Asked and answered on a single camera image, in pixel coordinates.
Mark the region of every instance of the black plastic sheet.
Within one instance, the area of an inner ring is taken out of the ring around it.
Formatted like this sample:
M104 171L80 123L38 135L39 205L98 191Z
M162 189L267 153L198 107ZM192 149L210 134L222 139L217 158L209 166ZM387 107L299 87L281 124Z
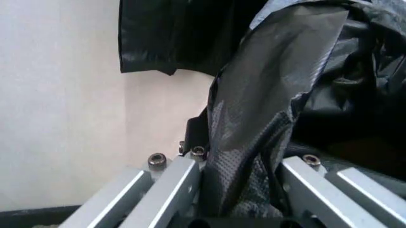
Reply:
M406 180L403 11L300 3L245 37L209 95L205 215L287 213L275 172L296 142Z
M215 76L266 0L121 0L121 72L177 68Z

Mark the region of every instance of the metal frame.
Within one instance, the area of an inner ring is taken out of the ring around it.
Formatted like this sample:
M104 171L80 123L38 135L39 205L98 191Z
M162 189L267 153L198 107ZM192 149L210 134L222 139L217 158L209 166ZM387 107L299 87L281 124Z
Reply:
M355 168L326 178L389 227L406 227L406 201Z
M113 227L137 204L152 184L150 173L126 168L59 227Z
M197 162L176 157L145 194L120 228L165 228L172 217L187 212L199 188Z
M385 227L299 157L282 161L282 176L293 215L298 218L313 215L329 228Z

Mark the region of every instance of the black trash bag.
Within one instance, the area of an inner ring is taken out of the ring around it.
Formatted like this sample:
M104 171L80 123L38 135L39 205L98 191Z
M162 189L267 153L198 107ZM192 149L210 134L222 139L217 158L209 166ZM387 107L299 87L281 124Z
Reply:
M359 1L300 3L245 37L209 94L204 215L288 213L275 172L300 151L406 180L400 11Z
M266 0L121 0L121 72L177 68L215 76Z

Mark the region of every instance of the crumpled plastic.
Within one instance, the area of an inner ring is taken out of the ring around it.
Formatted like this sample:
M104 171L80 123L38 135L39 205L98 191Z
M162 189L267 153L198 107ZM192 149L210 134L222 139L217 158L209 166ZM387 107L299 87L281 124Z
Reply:
M297 142L406 180L405 3L382 3L301 2L253 27L210 90L204 215L288 213L276 171Z

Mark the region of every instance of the white wall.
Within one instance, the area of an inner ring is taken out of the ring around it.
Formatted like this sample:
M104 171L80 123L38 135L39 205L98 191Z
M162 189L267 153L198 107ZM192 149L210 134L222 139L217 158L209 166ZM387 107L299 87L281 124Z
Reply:
M119 73L118 0L0 0L0 211L83 203L176 154L211 77Z

